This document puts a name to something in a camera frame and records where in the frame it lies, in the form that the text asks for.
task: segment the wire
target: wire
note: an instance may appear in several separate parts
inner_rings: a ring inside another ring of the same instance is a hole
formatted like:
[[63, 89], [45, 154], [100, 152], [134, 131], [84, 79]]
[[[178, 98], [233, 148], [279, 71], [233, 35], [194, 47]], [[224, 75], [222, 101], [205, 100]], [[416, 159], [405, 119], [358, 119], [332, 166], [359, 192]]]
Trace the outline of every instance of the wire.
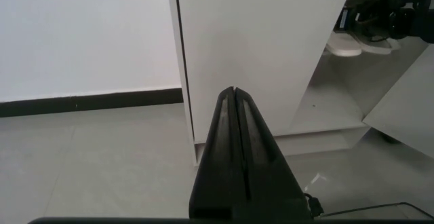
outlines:
[[333, 213], [329, 213], [329, 214], [322, 214], [321, 217], [331, 217], [337, 214], [345, 214], [345, 213], [350, 213], [350, 212], [355, 212], [355, 211], [359, 211], [359, 210], [369, 210], [369, 209], [373, 209], [373, 208], [381, 208], [381, 207], [387, 207], [387, 206], [398, 206], [398, 205], [407, 205], [407, 206], [411, 206], [417, 210], [419, 210], [421, 213], [427, 215], [429, 218], [434, 220], [434, 217], [430, 214], [428, 214], [427, 212], [425, 212], [424, 210], [409, 204], [407, 202], [400, 202], [400, 203], [394, 203], [394, 204], [380, 204], [377, 206], [370, 206], [370, 207], [365, 207], [365, 208], [356, 208], [356, 209], [352, 209], [352, 210], [343, 210], [343, 211], [338, 211], [338, 212], [333, 212]]

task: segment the cabinet door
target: cabinet door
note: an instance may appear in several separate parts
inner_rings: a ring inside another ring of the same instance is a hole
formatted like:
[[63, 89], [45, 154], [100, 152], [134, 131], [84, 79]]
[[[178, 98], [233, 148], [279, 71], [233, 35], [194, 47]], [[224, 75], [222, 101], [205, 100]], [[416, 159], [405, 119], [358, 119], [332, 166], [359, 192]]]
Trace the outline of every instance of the cabinet door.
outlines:
[[429, 45], [363, 122], [434, 157], [434, 45]]
[[290, 122], [345, 0], [179, 0], [195, 141], [240, 87], [274, 135]]

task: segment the black baseboard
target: black baseboard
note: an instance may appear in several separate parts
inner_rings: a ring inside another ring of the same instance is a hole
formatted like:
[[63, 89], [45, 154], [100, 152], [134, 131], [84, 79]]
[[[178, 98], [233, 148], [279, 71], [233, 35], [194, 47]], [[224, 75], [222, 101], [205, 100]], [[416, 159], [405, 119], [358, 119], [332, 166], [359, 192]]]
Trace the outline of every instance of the black baseboard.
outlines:
[[116, 109], [183, 102], [181, 88], [0, 103], [0, 117]]

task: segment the shelf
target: shelf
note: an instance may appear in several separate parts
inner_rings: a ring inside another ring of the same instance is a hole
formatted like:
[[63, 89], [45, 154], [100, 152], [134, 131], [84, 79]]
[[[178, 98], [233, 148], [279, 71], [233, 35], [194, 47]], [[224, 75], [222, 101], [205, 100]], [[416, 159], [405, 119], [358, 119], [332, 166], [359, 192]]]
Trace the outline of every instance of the shelf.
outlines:
[[366, 126], [361, 122], [363, 113], [327, 59], [323, 57], [319, 61], [288, 134]]

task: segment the floor tile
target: floor tile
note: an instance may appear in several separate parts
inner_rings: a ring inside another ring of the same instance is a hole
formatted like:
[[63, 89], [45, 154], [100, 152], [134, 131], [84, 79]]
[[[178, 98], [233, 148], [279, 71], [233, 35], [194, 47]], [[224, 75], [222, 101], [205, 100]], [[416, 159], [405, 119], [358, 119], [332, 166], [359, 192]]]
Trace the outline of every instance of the floor tile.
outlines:
[[196, 173], [182, 104], [83, 116], [47, 216], [188, 217]]
[[73, 126], [58, 116], [0, 119], [0, 223], [42, 217]]
[[355, 148], [287, 157], [302, 190], [325, 212], [409, 202], [434, 214], [434, 160], [372, 131]]

